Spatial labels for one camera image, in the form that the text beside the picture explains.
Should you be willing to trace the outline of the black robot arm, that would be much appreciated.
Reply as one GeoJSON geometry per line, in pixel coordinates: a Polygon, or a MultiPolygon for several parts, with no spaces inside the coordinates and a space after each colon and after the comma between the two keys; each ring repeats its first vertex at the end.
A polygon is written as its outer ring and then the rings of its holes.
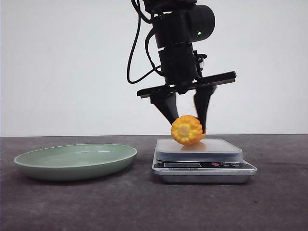
{"type": "Polygon", "coordinates": [[[155,37],[160,49],[160,65],[153,70],[163,76],[165,85],[142,89],[137,92],[141,98],[149,97],[151,103],[173,123],[178,117],[176,94],[195,90],[194,104],[197,117],[205,129],[209,100],[216,86],[234,82],[234,71],[203,77],[203,61],[206,54],[199,54],[192,43],[207,39],[215,28],[215,16],[206,5],[198,5],[194,0],[146,0],[148,19],[135,1],[135,10],[153,28],[145,39],[145,47],[155,37]]]}

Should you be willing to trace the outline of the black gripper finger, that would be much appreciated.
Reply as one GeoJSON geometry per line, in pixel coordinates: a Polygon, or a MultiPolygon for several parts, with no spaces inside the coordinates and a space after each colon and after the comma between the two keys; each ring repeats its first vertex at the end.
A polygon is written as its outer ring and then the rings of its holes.
{"type": "Polygon", "coordinates": [[[216,86],[205,86],[196,89],[194,94],[194,105],[197,111],[197,118],[199,119],[203,133],[206,130],[206,116],[207,109],[211,95],[215,92],[216,86]]]}
{"type": "Polygon", "coordinates": [[[178,118],[175,93],[154,94],[150,96],[150,101],[171,125],[178,118]]]}

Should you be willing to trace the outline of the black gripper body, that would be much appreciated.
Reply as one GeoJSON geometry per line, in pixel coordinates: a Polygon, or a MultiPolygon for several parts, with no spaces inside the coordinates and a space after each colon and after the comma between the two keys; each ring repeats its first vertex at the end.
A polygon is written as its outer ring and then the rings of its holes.
{"type": "Polygon", "coordinates": [[[159,57],[165,85],[141,89],[137,91],[137,96],[147,98],[175,92],[185,94],[201,87],[232,83],[236,78],[234,71],[202,76],[203,61],[207,55],[198,54],[192,44],[164,48],[159,51],[159,57]]]}

